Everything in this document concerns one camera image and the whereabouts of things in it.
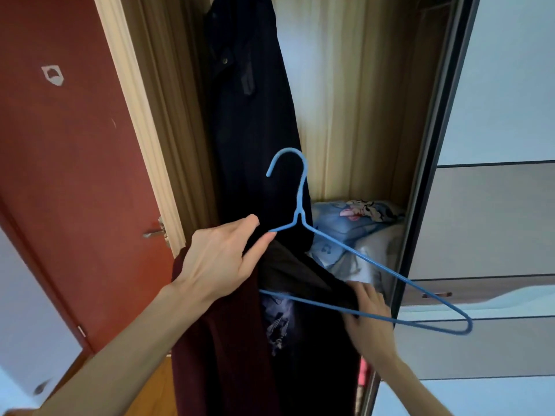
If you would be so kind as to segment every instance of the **door handle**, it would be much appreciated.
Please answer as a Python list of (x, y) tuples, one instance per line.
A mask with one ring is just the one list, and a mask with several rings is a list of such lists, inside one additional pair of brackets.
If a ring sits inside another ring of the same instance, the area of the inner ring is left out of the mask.
[(160, 224), (159, 231), (150, 231), (143, 233), (143, 238), (153, 238), (159, 235), (164, 235), (164, 241), (166, 241), (166, 245), (170, 246), (170, 241), (168, 240), (168, 235), (166, 234), (166, 228), (164, 227), (164, 222), (162, 220), (162, 216), (158, 218), (158, 223)]

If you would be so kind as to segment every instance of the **white sticker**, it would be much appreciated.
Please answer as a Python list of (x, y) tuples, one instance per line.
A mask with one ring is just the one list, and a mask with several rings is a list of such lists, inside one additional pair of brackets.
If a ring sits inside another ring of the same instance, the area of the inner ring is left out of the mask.
[(45, 74), (46, 80), (50, 83), (61, 86), (64, 83), (64, 76), (62, 76), (62, 72), (57, 65), (45, 65), (41, 67), (42, 72)]

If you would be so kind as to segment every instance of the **wooden floor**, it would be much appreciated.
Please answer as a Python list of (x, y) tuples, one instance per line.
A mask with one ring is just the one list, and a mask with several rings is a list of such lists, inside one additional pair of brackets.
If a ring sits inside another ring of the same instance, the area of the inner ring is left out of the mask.
[(125, 416), (177, 416), (170, 357), (152, 374)]

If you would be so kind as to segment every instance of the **maroon garment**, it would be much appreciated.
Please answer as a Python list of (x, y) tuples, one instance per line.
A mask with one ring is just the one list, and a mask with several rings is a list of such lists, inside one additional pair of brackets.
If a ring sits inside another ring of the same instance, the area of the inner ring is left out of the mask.
[[(187, 248), (174, 261), (183, 268)], [(180, 416), (280, 416), (270, 349), (262, 326), (257, 270), (214, 302), (171, 351)]]

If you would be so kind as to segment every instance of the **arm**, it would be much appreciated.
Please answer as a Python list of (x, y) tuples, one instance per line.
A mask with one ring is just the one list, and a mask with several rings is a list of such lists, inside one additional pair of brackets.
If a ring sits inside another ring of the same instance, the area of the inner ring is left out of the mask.
[(179, 277), (162, 288), (136, 320), (34, 416), (124, 414), (179, 337), (212, 302), (232, 293), (250, 276), (275, 237), (266, 233), (243, 256), (258, 224), (258, 218), (251, 215), (196, 231)]
[[(391, 317), (384, 296), (371, 285), (352, 283), (361, 311)], [(345, 328), (359, 353), (397, 395), (411, 416), (452, 416), (397, 355), (393, 325), (387, 321), (344, 316)]]

